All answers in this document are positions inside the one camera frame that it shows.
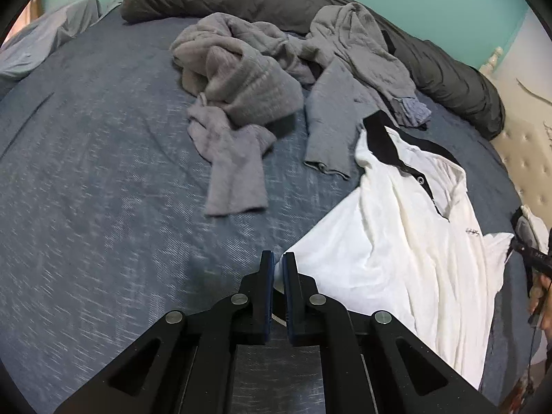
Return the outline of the person's right hand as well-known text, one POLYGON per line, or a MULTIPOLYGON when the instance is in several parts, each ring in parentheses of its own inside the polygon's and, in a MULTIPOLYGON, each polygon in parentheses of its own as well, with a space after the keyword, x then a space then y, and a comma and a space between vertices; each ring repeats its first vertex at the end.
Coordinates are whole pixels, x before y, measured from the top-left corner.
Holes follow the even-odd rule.
POLYGON ((544 332, 547 342, 551 343, 551 279, 545 274, 533 276, 529 312, 536 315, 537 327, 544 332))

